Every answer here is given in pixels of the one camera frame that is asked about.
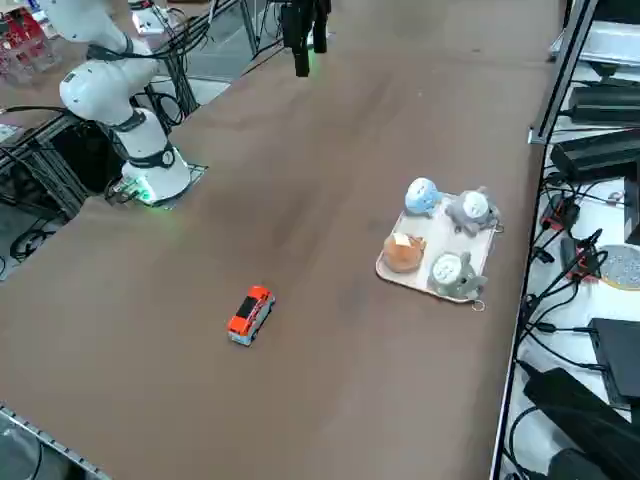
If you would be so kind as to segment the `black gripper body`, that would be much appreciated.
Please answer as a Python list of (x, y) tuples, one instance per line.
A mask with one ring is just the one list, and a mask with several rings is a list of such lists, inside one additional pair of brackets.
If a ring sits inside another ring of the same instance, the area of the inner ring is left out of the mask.
[(291, 0), (283, 1), (283, 11), (299, 12), (310, 15), (329, 15), (331, 13), (330, 0)]

